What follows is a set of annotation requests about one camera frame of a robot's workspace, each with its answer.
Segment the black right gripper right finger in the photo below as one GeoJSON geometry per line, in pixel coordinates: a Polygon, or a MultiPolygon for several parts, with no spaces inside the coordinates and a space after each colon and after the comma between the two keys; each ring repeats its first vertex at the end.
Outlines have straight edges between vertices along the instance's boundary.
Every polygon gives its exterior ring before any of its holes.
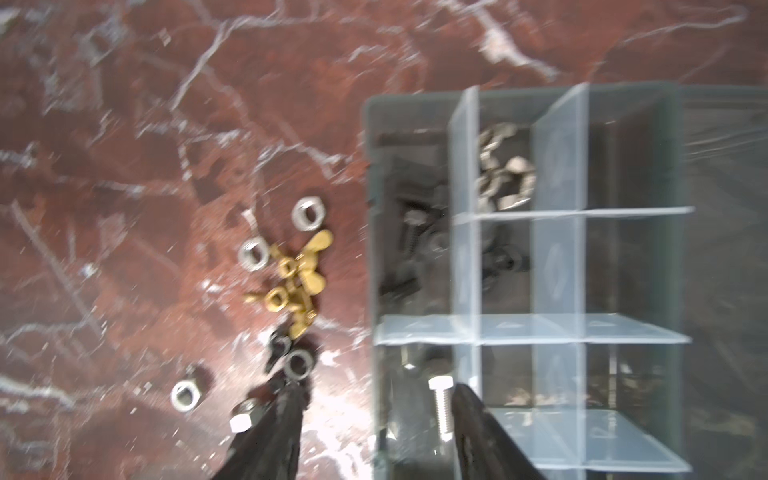
{"type": "Polygon", "coordinates": [[[462,479],[545,480],[468,385],[455,385],[451,413],[462,479]]]}

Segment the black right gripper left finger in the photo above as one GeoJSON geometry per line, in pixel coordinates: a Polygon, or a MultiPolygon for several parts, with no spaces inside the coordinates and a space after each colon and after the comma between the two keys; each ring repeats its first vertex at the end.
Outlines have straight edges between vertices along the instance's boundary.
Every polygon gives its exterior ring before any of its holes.
{"type": "Polygon", "coordinates": [[[253,388],[260,410],[256,423],[235,434],[215,479],[294,479],[299,470],[304,413],[311,402],[311,381],[289,380],[278,372],[253,388]]]}

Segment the silver hex nut lower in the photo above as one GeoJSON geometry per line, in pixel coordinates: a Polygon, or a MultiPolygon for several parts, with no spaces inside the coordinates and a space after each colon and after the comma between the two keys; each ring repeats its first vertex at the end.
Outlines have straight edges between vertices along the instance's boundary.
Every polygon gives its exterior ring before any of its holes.
{"type": "Polygon", "coordinates": [[[232,410],[229,426],[234,434],[248,431],[256,423],[255,416],[260,410],[260,402],[255,398],[248,398],[238,403],[232,410]]]}

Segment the silver hex nut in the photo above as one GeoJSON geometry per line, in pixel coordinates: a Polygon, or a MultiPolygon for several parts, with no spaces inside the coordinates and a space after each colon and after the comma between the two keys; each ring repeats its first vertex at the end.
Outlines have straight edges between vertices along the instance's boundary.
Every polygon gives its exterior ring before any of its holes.
{"type": "Polygon", "coordinates": [[[299,199],[291,212],[294,227],[303,232],[314,232],[323,225],[326,209],[318,196],[299,199]]]}
{"type": "Polygon", "coordinates": [[[255,416],[260,410],[260,402],[255,398],[248,398],[238,403],[232,410],[229,426],[234,434],[248,431],[256,423],[255,416]]]}
{"type": "Polygon", "coordinates": [[[182,379],[172,387],[170,403],[177,412],[188,413],[198,406],[202,396],[202,391],[194,379],[182,379]]]}
{"type": "Polygon", "coordinates": [[[240,266],[248,272],[264,269],[270,260],[270,245],[261,236],[245,240],[237,251],[240,266]]]}

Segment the silver hex bolt in box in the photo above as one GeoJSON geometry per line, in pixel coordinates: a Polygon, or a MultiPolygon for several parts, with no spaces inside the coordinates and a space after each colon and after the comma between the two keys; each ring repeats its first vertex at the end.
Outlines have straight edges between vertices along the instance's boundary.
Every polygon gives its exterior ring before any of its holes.
{"type": "Polygon", "coordinates": [[[454,380],[451,375],[436,375],[428,380],[428,387],[434,394],[438,431],[443,442],[452,440],[454,436],[451,413],[453,386],[454,380]]]}

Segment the black hex nut large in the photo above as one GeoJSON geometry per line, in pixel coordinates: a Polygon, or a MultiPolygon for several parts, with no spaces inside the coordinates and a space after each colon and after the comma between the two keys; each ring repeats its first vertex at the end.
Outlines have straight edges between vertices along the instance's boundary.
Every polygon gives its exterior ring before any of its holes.
{"type": "Polygon", "coordinates": [[[295,349],[289,352],[283,362],[285,376],[295,382],[308,379],[315,367],[315,357],[304,349],[295,349]]]}

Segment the silver hex nut left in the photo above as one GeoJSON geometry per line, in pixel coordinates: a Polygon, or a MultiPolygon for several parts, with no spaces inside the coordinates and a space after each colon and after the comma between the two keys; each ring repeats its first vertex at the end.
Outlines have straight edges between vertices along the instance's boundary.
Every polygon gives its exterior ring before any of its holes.
{"type": "Polygon", "coordinates": [[[172,387],[170,403],[177,412],[188,413],[198,406],[202,396],[202,391],[194,379],[182,379],[172,387]]]}

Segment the black wing nut upper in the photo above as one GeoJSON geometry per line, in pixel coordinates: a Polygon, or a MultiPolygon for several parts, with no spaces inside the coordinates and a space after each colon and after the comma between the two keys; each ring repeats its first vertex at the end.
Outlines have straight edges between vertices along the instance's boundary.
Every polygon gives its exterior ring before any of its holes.
{"type": "Polygon", "coordinates": [[[278,363],[278,361],[287,355],[292,347],[293,340],[289,334],[283,330],[276,329],[269,338],[269,357],[264,367],[264,373],[269,374],[278,363]]]}

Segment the brass wing nut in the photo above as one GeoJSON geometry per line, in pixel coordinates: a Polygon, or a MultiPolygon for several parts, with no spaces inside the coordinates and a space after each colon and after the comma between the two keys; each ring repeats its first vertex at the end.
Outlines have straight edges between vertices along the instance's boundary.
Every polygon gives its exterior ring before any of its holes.
{"type": "Polygon", "coordinates": [[[333,240],[334,237],[330,230],[320,230],[304,245],[296,257],[299,279],[311,296],[319,294],[326,287],[326,280],[317,272],[317,267],[319,254],[329,248],[333,240]]]}
{"type": "Polygon", "coordinates": [[[294,277],[298,270],[298,262],[295,258],[286,256],[276,244],[270,246],[271,257],[277,262],[277,273],[283,279],[294,277]]]}
{"type": "Polygon", "coordinates": [[[316,308],[310,297],[301,301],[290,302],[287,309],[292,314],[291,324],[288,328],[288,336],[291,340],[298,340],[306,334],[309,327],[317,317],[316,308]]]}
{"type": "Polygon", "coordinates": [[[303,308],[301,303],[293,300],[285,287],[275,287],[266,293],[247,292],[243,295],[243,301],[249,304],[261,303],[270,312],[297,311],[303,308]]]}

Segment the brass wing nut left lower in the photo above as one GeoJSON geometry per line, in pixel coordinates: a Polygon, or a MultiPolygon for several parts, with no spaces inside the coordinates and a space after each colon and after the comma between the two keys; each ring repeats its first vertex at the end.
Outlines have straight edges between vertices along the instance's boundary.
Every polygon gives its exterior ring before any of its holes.
{"type": "Polygon", "coordinates": [[[243,301],[249,304],[261,303],[270,312],[297,311],[303,308],[301,303],[293,300],[285,287],[275,287],[266,293],[247,292],[243,295],[243,301]]]}

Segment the brass wing nut left upper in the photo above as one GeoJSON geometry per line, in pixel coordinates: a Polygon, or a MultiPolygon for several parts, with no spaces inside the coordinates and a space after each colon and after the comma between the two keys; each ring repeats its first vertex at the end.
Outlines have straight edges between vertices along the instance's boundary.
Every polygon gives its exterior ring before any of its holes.
{"type": "Polygon", "coordinates": [[[277,262],[277,273],[283,279],[294,277],[298,270],[298,262],[295,258],[286,256],[276,244],[270,246],[271,257],[277,262]]]}

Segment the clear compartment organizer box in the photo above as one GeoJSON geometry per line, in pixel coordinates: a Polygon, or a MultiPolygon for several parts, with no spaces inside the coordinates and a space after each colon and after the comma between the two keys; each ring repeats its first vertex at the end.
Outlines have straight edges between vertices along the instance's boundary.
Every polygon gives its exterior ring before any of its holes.
{"type": "Polygon", "coordinates": [[[767,475],[767,92],[668,82],[363,110],[378,479],[461,479],[428,380],[548,479],[767,475]]]}

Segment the silver hex nut top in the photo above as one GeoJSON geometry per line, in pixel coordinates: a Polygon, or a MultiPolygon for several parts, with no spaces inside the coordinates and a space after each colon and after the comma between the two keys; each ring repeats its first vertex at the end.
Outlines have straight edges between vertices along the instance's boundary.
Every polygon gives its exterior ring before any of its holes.
{"type": "Polygon", "coordinates": [[[323,225],[326,209],[318,196],[299,199],[291,212],[294,227],[303,232],[314,232],[323,225]]]}

